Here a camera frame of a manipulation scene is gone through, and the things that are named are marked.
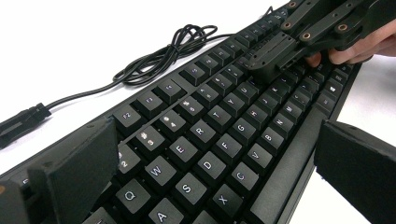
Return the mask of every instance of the keyboard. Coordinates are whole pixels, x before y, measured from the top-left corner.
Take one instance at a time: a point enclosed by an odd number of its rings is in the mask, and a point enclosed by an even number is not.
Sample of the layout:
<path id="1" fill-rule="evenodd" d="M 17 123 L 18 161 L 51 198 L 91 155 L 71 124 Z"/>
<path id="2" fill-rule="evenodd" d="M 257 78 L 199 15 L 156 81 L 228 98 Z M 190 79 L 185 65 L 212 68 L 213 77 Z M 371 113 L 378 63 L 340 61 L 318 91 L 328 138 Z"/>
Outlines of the keyboard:
<path id="1" fill-rule="evenodd" d="M 279 32 L 284 7 L 94 118 L 114 119 L 119 170 L 83 223 L 286 223 L 359 65 L 297 62 L 257 85 L 246 62 Z M 32 203 L 26 169 L 0 176 Z"/>

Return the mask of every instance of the function key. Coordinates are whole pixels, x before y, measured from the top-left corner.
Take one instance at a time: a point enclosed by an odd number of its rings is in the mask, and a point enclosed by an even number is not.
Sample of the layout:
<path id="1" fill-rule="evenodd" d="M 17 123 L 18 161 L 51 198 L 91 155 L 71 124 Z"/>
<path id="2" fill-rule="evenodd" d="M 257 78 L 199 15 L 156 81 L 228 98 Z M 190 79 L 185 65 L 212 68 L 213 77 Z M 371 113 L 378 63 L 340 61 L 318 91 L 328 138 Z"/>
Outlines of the function key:
<path id="1" fill-rule="evenodd" d="M 223 48 L 216 48 L 209 55 L 213 59 L 216 59 L 216 61 L 219 62 L 219 64 L 221 66 L 227 65 L 228 63 L 230 63 L 233 60 L 231 55 Z"/>
<path id="2" fill-rule="evenodd" d="M 221 68 L 221 65 L 216 62 L 213 58 L 209 55 L 205 55 L 201 57 L 197 62 L 199 67 L 202 67 L 204 71 L 206 71 L 210 76 L 215 74 Z"/>
<path id="3" fill-rule="evenodd" d="M 195 63 L 188 65 L 180 72 L 180 75 L 186 78 L 186 80 L 188 80 L 193 86 L 199 86 L 209 77 L 209 74 Z"/>
<path id="4" fill-rule="evenodd" d="M 167 104 L 152 91 L 147 91 L 134 101 L 134 106 L 146 116 L 146 118 L 153 119 L 167 107 Z"/>
<path id="5" fill-rule="evenodd" d="M 117 129 L 125 136 L 134 133 L 147 122 L 147 120 L 140 116 L 130 105 L 125 105 L 117 110 L 113 114 L 113 117 L 116 119 Z"/>
<path id="6" fill-rule="evenodd" d="M 186 92 L 181 89 L 172 79 L 166 79 L 154 92 L 159 95 L 167 104 L 171 105 L 176 100 L 180 99 Z"/>
<path id="7" fill-rule="evenodd" d="M 241 55 L 244 51 L 237 46 L 233 41 L 229 40 L 225 42 L 224 47 L 223 47 L 230 55 L 231 57 L 236 58 L 239 55 Z"/>

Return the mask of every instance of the white background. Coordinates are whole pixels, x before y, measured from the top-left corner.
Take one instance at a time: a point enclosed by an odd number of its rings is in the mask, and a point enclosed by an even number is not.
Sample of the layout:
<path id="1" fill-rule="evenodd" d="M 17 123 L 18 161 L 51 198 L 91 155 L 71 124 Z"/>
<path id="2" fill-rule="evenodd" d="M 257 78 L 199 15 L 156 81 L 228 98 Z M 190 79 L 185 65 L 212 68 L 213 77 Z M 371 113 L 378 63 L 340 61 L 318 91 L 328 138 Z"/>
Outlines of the white background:
<path id="1" fill-rule="evenodd" d="M 96 89 L 134 59 L 170 43 L 188 23 L 236 33 L 287 1 L 2 1 L 0 121 L 38 103 Z M 340 120 L 396 145 L 396 61 L 374 58 Z M 0 150 L 0 174 L 126 99 L 117 87 L 51 110 L 38 129 Z M 362 223 L 364 218 L 314 173 L 292 223 Z"/>

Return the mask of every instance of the human hand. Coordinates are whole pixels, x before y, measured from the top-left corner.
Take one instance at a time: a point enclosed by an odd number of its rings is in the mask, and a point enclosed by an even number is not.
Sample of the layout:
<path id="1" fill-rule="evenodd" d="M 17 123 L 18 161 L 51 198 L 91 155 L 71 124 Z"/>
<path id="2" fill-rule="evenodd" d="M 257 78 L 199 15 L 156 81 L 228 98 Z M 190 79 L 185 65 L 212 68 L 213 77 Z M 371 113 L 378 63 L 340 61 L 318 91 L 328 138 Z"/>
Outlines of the human hand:
<path id="1" fill-rule="evenodd" d="M 374 54 L 396 56 L 396 20 L 367 35 L 349 49 L 329 49 L 329 59 L 334 64 L 359 63 L 370 59 Z M 312 67 L 316 67 L 320 63 L 321 55 L 317 53 L 305 60 Z"/>

